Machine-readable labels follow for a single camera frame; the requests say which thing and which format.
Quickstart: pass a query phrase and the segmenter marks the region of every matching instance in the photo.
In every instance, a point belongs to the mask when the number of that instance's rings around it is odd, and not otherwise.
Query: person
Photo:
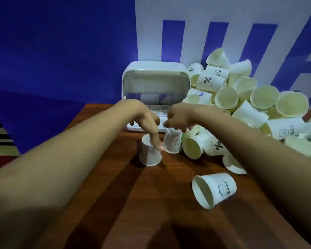
[[[121,100],[0,168],[0,248],[30,248],[116,135],[133,121],[162,151],[159,117],[139,100]],[[172,106],[164,123],[182,130],[193,125],[214,134],[311,234],[310,158],[217,107],[181,102]]]

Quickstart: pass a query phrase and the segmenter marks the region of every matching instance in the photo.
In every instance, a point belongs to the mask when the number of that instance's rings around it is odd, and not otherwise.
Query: blue and white backdrop
[[[0,0],[0,119],[25,152],[118,101],[130,62],[205,65],[219,47],[311,104],[311,0]]]

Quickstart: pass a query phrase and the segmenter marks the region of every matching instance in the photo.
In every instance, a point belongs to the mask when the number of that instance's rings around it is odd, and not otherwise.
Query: person's left hand
[[[139,101],[138,114],[130,122],[130,125],[134,124],[134,121],[148,134],[150,134],[151,143],[160,151],[164,150],[163,143],[160,141],[158,133],[158,125],[160,124],[159,116],[154,114],[145,104]]]

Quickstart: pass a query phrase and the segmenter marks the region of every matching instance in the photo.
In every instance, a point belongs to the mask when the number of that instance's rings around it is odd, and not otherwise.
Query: person's left arm
[[[163,150],[159,117],[138,100],[122,100],[0,168],[0,248],[24,248],[37,237],[133,121]]]

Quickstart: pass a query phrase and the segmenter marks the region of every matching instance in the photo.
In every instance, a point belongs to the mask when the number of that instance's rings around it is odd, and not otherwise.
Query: percent sign
[[[203,81],[203,83],[206,83],[206,82],[210,82],[212,80],[212,78],[207,78],[207,77],[205,77],[205,80]]]
[[[219,151],[220,148],[224,148],[223,146],[221,146],[221,142],[218,142],[218,144],[215,144],[215,146],[217,151]]]

